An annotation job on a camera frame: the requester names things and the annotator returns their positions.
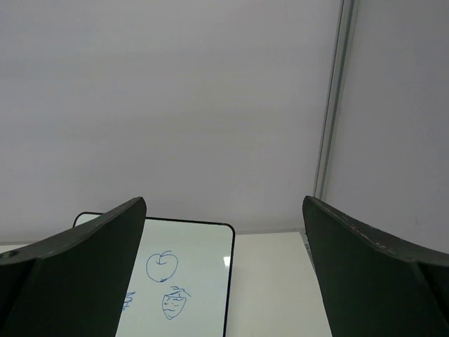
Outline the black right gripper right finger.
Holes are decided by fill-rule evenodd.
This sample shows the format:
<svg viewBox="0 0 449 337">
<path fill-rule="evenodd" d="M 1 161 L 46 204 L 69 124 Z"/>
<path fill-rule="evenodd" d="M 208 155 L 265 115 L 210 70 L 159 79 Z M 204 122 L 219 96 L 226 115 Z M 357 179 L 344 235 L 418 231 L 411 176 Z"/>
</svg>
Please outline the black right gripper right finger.
<svg viewBox="0 0 449 337">
<path fill-rule="evenodd" d="M 304 198 L 302 213 L 333 336 L 448 335 L 448 254 L 316 197 Z"/>
</svg>

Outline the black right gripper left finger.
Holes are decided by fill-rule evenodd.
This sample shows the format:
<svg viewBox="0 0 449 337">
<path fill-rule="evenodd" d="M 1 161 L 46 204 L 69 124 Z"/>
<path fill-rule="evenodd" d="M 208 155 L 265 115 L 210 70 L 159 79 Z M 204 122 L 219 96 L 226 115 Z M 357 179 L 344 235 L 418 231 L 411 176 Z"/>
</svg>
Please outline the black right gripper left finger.
<svg viewBox="0 0 449 337">
<path fill-rule="evenodd" d="M 146 216 L 136 197 L 1 254 L 2 336 L 115 336 Z"/>
</svg>

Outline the white whiteboard black frame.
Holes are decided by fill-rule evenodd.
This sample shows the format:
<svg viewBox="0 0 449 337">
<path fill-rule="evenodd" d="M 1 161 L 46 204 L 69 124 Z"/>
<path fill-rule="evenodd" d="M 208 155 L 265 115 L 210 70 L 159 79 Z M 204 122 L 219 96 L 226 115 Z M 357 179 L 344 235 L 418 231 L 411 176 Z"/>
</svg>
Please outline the white whiteboard black frame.
<svg viewBox="0 0 449 337">
<path fill-rule="evenodd" d="M 235 231 L 146 218 L 118 336 L 225 336 Z"/>
</svg>

